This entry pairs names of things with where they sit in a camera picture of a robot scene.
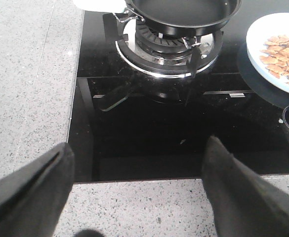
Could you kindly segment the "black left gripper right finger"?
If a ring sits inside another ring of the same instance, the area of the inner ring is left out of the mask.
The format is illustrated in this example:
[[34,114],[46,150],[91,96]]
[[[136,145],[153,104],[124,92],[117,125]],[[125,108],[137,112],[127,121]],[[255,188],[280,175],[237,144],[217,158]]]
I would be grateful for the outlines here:
[[219,237],[289,237],[289,194],[245,166],[210,136],[202,183]]

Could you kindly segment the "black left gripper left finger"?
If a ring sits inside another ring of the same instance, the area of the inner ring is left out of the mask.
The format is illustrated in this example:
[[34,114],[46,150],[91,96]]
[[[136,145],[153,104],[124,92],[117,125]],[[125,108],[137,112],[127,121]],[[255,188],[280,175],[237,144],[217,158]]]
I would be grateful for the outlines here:
[[74,173],[74,153],[60,143],[0,179],[0,237],[53,236]]

